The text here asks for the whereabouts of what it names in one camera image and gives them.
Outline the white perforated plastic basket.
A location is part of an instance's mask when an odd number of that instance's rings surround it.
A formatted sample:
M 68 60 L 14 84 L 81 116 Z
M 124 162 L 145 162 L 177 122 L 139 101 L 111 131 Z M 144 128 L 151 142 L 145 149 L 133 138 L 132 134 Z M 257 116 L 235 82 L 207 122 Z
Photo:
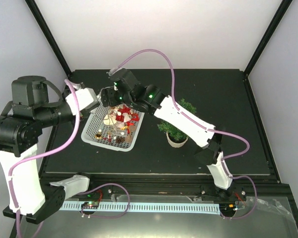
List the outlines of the white perforated plastic basket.
M 140 131 L 144 113 L 135 110 L 140 116 L 139 121 L 117 121 L 117 123 L 114 125 L 104 125 L 104 117 L 106 115 L 116 115 L 118 109 L 121 107 L 122 105 L 115 107 L 103 107 L 103 105 L 100 105 L 99 107 L 92 110 L 81 134 L 82 141 L 93 146 L 102 147 L 109 150 L 122 152 L 131 151 Z M 95 138 L 97 133 L 101 133 L 103 138 L 97 140 Z M 125 142 L 117 144 L 115 141 L 117 136 L 124 137 Z

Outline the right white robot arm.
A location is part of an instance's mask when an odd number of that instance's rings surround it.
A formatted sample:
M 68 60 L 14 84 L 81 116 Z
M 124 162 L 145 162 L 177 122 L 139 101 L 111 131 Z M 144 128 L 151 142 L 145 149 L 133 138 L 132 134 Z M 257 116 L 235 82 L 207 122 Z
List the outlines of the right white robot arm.
M 234 194 L 231 174 L 224 162 L 221 149 L 222 135 L 214 132 L 215 126 L 196 117 L 171 96 L 166 96 L 161 89 L 148 85 L 143 86 L 130 70 L 113 69 L 108 73 L 113 86 L 102 89 L 101 102 L 104 106 L 124 104 L 142 113 L 170 123 L 198 146 L 194 157 L 207 166 L 216 186 L 217 197 L 229 199 Z

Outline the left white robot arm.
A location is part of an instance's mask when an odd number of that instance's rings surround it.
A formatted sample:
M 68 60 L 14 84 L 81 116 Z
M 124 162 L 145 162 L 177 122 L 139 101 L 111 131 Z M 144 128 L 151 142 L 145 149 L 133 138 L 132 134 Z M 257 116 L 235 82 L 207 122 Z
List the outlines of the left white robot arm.
M 86 174 L 43 184 L 39 181 L 36 161 L 38 139 L 42 130 L 66 122 L 79 123 L 79 112 L 97 101 L 91 88 L 73 84 L 67 96 L 49 102 L 48 89 L 55 86 L 42 76 L 23 76 L 11 84 L 12 100 L 0 115 L 0 164 L 7 182 L 10 203 L 6 217 L 25 216 L 39 224 L 56 213 L 63 202 L 81 193 L 86 198 L 96 194 L 97 186 Z

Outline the small green christmas tree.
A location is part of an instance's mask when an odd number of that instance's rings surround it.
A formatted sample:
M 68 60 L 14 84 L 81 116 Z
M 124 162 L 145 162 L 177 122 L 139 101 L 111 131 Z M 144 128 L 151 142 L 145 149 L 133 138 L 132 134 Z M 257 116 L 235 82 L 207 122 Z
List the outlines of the small green christmas tree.
M 186 109 L 189 113 L 195 115 L 197 109 L 193 106 L 190 102 L 185 101 L 182 98 L 180 101 L 177 102 L 177 105 L 180 109 Z M 189 136 L 183 131 L 187 126 L 187 121 L 185 117 L 176 113 L 172 116 L 171 123 L 165 120 L 161 120 L 161 122 L 157 125 L 158 129 L 161 132 L 169 133 L 169 135 L 175 140 L 179 141 L 180 139 L 185 139 Z

